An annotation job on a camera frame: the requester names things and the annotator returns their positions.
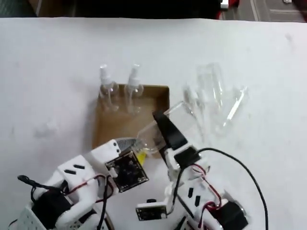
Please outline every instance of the white paper surface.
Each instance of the white paper surface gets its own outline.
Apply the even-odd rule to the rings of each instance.
[[[30,200],[30,187],[18,175],[44,182],[56,166],[90,150],[102,63],[119,83],[127,81],[132,64],[141,64],[142,82],[168,85],[175,104],[185,81],[196,79],[196,65],[209,62],[221,65],[226,85],[248,86],[250,97],[231,135],[214,146],[254,173],[268,204],[270,230],[306,228],[307,198],[299,194],[307,188],[306,24],[0,19],[0,51],[1,229]],[[50,121],[53,129],[38,136]],[[212,172],[247,202],[248,229],[264,229],[263,206],[244,169],[214,153],[210,159]],[[162,199],[167,184],[162,161],[147,161],[146,169],[149,182],[108,202],[118,230],[168,230],[181,217],[182,209],[167,220],[138,221],[136,204]]]

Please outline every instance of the brown cardboard tray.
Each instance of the brown cardboard tray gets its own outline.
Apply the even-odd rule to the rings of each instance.
[[[138,132],[153,121],[153,111],[169,109],[169,88],[167,86],[144,85],[144,92],[140,98],[142,111],[138,115],[128,114],[124,86],[119,85],[119,110],[117,112],[104,111],[100,97],[98,97],[92,139],[93,149],[111,139],[136,138]]]

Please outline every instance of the black wire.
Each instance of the black wire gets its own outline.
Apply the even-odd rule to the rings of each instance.
[[[105,214],[106,214],[106,201],[107,201],[107,184],[108,180],[111,176],[108,175],[106,176],[106,181],[105,181],[105,190],[104,190],[104,204],[102,206],[102,211],[101,211],[101,217],[97,226],[97,230],[101,230],[102,223],[104,222]]]
[[[172,207],[171,207],[171,210],[166,214],[167,216],[169,214],[171,214],[174,210],[174,206],[175,206],[175,202],[176,202],[176,197],[177,197],[177,194],[178,194],[178,188],[179,188],[179,183],[180,183],[180,178],[183,174],[183,171],[185,170],[185,168],[181,169],[179,171],[179,174],[178,174],[178,177],[177,177],[177,181],[176,181],[176,185],[175,185],[175,189],[174,189],[174,196],[173,196],[173,203],[172,203]]]
[[[269,230],[269,215],[268,215],[268,208],[267,208],[267,204],[265,202],[265,199],[263,197],[263,194],[262,194],[262,191],[258,185],[258,182],[256,181],[255,177],[253,176],[253,174],[251,173],[251,171],[240,161],[238,160],[237,158],[221,151],[221,150],[218,150],[218,149],[214,149],[214,148],[203,148],[203,149],[200,149],[197,151],[197,153],[201,153],[201,152],[204,152],[204,151],[214,151],[214,152],[218,152],[218,153],[221,153],[222,155],[224,156],[227,156],[231,159],[233,159],[234,161],[236,161],[237,163],[239,163],[247,172],[248,174],[250,175],[251,179],[253,180],[258,192],[259,192],[259,195],[260,195],[260,198],[261,198],[261,201],[263,203],[263,207],[264,207],[264,215],[265,215],[265,229],[266,230]]]
[[[56,190],[56,191],[59,191],[59,192],[63,193],[61,188],[40,184],[40,183],[38,183],[38,182],[36,182],[34,180],[31,180],[29,177],[27,177],[25,175],[20,175],[20,176],[17,177],[17,179],[22,181],[22,182],[24,182],[25,184],[28,184],[28,185],[32,186],[32,189],[31,189],[31,200],[32,200],[33,203],[35,202],[35,199],[34,199],[33,195],[34,195],[34,191],[36,190],[36,188],[45,188],[47,190]]]
[[[17,220],[18,219],[15,219],[15,220],[13,220],[10,224],[9,224],[9,226],[8,226],[8,230],[10,230],[10,227],[14,224],[14,223],[16,223],[17,222]]]

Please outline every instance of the pump sprayer head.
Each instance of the pump sprayer head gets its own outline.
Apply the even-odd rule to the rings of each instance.
[[[128,80],[128,85],[138,87],[140,84],[140,79],[138,77],[138,71],[139,71],[140,65],[134,64],[133,68],[131,70],[129,80]]]
[[[101,80],[101,84],[103,85],[109,85],[112,83],[111,75],[107,71],[106,64],[100,67],[100,80]]]

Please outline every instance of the spray bottle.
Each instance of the spray bottle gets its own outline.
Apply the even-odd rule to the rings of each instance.
[[[128,113],[133,115],[139,113],[141,110],[139,97],[142,96],[144,91],[144,87],[140,84],[140,79],[138,78],[139,68],[139,65],[133,65],[128,84],[124,89]]]
[[[107,65],[100,67],[101,86],[99,95],[105,110],[117,111],[119,106],[116,104],[118,96],[118,84],[111,79],[107,71]]]

